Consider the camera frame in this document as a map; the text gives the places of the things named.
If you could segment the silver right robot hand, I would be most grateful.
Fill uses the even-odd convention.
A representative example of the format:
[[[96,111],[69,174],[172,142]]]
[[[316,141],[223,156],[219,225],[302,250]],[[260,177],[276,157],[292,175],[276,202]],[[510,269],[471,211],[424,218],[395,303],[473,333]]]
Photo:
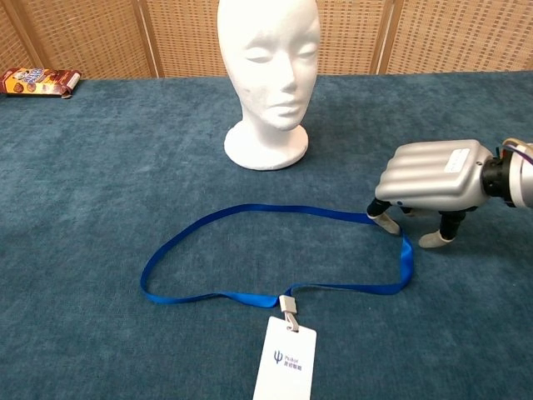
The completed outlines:
[[[398,206],[404,213],[420,210],[441,215],[439,228],[419,239],[421,248],[451,243],[469,211],[489,199],[482,169],[492,153],[475,139],[413,142],[397,148],[380,176],[366,215],[391,234],[399,225],[386,210]]]

